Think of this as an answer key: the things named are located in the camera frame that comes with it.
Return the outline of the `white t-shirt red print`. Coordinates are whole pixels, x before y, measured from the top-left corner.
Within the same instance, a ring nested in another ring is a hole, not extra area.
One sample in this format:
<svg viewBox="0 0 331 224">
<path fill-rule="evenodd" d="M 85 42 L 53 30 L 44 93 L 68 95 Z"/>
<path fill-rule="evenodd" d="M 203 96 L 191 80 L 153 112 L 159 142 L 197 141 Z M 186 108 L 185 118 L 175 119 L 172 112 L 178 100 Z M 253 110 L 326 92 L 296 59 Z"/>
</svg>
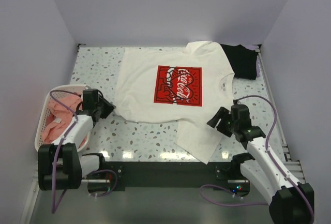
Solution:
<svg viewBox="0 0 331 224">
<path fill-rule="evenodd" d="M 131 122 L 178 121 L 175 143 L 208 163 L 222 135 L 207 122 L 233 103 L 234 71 L 220 44 L 190 42 L 180 50 L 127 48 L 114 104 Z"/>
</svg>

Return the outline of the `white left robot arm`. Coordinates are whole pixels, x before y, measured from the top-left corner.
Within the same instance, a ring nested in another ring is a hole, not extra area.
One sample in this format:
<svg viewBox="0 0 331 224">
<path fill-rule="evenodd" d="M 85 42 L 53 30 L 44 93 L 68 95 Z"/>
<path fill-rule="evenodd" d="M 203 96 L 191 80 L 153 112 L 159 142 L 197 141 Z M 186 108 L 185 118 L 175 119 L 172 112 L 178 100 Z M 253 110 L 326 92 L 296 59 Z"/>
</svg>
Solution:
<svg viewBox="0 0 331 224">
<path fill-rule="evenodd" d="M 82 101 L 73 110 L 53 96 L 62 92 L 77 96 Z M 67 109 L 70 123 L 51 144 L 38 149 L 38 184 L 41 190 L 77 189 L 83 177 L 91 174 L 103 178 L 107 173 L 104 157 L 100 153 L 78 155 L 78 146 L 87 139 L 100 119 L 107 118 L 115 109 L 98 89 L 85 89 L 81 94 L 61 89 L 49 92 L 50 97 Z"/>
</svg>

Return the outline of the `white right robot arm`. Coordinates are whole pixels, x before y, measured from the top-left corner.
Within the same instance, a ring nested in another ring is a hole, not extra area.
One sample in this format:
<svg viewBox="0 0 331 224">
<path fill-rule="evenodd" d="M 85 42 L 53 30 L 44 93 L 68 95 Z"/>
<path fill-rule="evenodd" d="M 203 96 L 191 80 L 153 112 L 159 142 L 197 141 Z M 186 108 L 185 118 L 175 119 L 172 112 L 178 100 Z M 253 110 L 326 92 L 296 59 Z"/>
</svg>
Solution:
<svg viewBox="0 0 331 224">
<path fill-rule="evenodd" d="M 266 134 L 252 124 L 249 108 L 221 107 L 207 124 L 227 137 L 234 136 L 245 153 L 232 158 L 229 174 L 245 177 L 265 199 L 273 223 L 313 223 L 314 190 L 302 183 L 277 157 Z"/>
</svg>

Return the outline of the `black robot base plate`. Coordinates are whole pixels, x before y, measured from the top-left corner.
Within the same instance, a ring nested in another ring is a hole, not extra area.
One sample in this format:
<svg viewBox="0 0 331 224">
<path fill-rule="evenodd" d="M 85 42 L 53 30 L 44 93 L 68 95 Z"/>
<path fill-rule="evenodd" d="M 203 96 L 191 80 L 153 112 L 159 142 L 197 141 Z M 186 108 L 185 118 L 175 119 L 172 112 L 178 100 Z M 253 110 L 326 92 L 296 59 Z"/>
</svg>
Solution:
<svg viewBox="0 0 331 224">
<path fill-rule="evenodd" d="M 104 192 L 109 186 L 116 191 L 125 191 L 127 187 L 157 188 L 200 188 L 205 184 L 221 186 L 231 193 L 247 196 L 250 182 L 238 174 L 230 173 L 230 162 L 119 162 L 107 161 L 103 169 L 109 172 L 89 175 L 89 192 Z"/>
</svg>

